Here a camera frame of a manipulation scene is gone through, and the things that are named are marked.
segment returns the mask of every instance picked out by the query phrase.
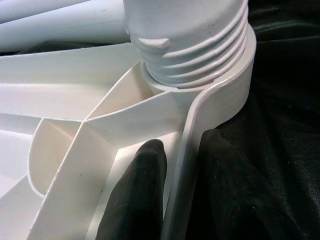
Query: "white plastic tube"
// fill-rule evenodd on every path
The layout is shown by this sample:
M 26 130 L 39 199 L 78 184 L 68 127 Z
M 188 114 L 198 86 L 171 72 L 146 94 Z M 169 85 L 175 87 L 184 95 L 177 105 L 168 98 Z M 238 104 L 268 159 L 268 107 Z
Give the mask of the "white plastic tube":
M 208 84 L 244 52 L 248 0 L 124 0 L 124 9 L 131 41 L 163 85 Z
M 113 44 L 129 41 L 122 0 L 90 0 L 0 24 L 0 52 L 45 41 Z
M 86 1 L 88 0 L 2 0 L 0 24 Z

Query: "white pipe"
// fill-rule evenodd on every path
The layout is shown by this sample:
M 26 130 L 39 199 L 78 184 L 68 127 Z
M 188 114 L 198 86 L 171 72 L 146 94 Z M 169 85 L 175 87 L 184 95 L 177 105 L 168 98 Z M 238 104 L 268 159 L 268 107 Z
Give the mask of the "white pipe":
M 0 0 L 0 24 L 88 0 Z
M 0 52 L 45 41 L 114 44 L 130 38 L 122 0 L 90 0 L 0 24 Z
M 131 41 L 163 85 L 208 84 L 244 52 L 248 0 L 124 0 L 124 9 Z

